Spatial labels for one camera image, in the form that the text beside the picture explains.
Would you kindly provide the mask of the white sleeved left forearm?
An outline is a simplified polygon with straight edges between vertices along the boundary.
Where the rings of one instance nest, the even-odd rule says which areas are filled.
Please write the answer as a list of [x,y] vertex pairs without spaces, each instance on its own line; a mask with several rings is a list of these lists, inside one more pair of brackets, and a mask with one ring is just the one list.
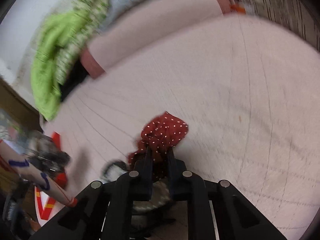
[[4,140],[1,140],[1,167],[31,181],[48,196],[65,206],[75,207],[78,202],[75,197],[68,194],[44,172],[38,170],[23,155],[14,151]]

